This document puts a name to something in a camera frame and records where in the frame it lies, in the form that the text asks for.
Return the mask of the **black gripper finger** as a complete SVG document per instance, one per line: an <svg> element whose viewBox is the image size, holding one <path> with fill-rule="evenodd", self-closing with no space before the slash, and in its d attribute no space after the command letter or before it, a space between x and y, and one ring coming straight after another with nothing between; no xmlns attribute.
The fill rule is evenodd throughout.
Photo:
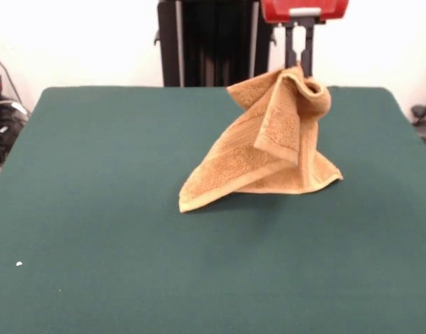
<svg viewBox="0 0 426 334"><path fill-rule="evenodd" d="M285 24L285 68L297 64L297 53L294 49L294 28L296 24Z"/></svg>
<svg viewBox="0 0 426 334"><path fill-rule="evenodd" d="M305 26L306 37L305 47L301 53L301 67L305 75L313 74L313 38L314 38L314 24Z"/></svg>

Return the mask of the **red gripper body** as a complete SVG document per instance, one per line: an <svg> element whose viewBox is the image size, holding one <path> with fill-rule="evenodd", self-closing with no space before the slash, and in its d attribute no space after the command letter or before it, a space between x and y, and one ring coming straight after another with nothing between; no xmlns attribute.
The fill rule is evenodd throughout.
<svg viewBox="0 0 426 334"><path fill-rule="evenodd" d="M267 23L288 23L312 17L320 22L344 17L348 0L262 0L262 14Z"/></svg>

